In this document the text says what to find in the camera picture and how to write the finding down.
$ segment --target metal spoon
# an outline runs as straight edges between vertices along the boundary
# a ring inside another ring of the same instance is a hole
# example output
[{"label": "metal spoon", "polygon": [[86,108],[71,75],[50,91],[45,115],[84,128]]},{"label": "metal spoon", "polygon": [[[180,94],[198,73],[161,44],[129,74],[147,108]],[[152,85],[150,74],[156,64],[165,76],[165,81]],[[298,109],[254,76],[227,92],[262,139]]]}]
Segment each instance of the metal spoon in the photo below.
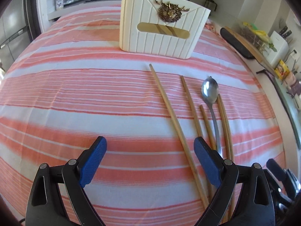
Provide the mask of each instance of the metal spoon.
[{"label": "metal spoon", "polygon": [[221,157],[222,156],[222,147],[221,147],[221,141],[219,138],[219,128],[217,126],[216,117],[212,108],[213,103],[217,100],[217,97],[219,95],[219,85],[217,85],[217,82],[210,76],[208,77],[202,85],[202,97],[204,99],[204,102],[208,106],[212,120],[214,125],[214,132],[215,132],[215,138],[216,138],[216,148],[217,152]]}]

